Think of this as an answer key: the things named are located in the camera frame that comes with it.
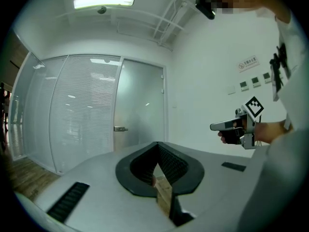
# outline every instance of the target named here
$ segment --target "security camera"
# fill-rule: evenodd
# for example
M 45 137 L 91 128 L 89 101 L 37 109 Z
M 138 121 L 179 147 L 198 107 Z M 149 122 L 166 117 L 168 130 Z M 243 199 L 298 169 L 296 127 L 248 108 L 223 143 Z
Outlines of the security camera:
M 102 6 L 102 7 L 98 10 L 98 13 L 102 15 L 102 14 L 104 14 L 104 13 L 106 12 L 106 10 L 107 10 L 106 7 L 105 7 L 105 6 Z

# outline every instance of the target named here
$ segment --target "wooden floor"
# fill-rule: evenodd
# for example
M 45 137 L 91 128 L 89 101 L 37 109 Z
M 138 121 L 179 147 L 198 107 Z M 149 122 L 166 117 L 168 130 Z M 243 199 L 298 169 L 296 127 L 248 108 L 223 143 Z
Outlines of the wooden floor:
M 12 188 L 31 201 L 34 201 L 48 185 L 60 177 L 28 158 L 13 161 L 8 147 L 9 145 L 4 152 L 1 149 L 1 158 Z

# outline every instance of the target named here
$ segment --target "ceiling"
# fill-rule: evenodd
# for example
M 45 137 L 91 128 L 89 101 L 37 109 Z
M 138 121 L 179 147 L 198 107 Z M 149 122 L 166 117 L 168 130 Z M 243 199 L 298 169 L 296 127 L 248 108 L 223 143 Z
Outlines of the ceiling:
M 172 50 L 172 44 L 187 21 L 196 13 L 195 0 L 135 0 L 130 7 L 107 6 L 75 10 L 74 0 L 33 0 L 35 16 L 41 25 L 58 31 L 63 27 L 102 25 L 119 34 L 151 40 Z

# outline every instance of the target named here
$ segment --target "wall sign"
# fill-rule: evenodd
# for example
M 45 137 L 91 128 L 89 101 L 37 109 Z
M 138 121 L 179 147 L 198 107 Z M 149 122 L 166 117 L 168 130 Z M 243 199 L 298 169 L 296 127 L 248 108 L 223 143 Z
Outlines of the wall sign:
M 250 69 L 252 67 L 255 67 L 257 65 L 259 65 L 260 62 L 257 60 L 256 56 L 252 56 L 250 58 L 246 58 L 244 61 L 240 62 L 237 65 L 237 69 L 239 70 L 239 72 L 244 72 L 247 69 Z

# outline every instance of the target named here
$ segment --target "wall switch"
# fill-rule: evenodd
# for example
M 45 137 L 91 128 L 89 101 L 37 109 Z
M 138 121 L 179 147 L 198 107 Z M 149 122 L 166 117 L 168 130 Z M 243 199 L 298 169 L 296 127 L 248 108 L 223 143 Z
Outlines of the wall switch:
M 260 80 L 259 80 L 258 77 L 252 78 L 251 81 L 252 81 L 253 87 L 259 87 L 259 86 L 261 86 L 261 83 L 260 83 Z
M 225 91 L 228 95 L 236 93 L 235 86 L 227 86 L 225 88 Z
M 271 82 L 271 77 L 270 77 L 270 74 L 268 72 L 264 73 L 263 77 L 264 77 L 264 82 L 265 83 L 270 83 Z
M 248 90 L 248 89 L 249 89 L 249 86 L 248 86 L 248 84 L 247 84 L 246 81 L 240 83 L 240 89 L 241 89 L 241 91 L 245 91 L 245 90 Z

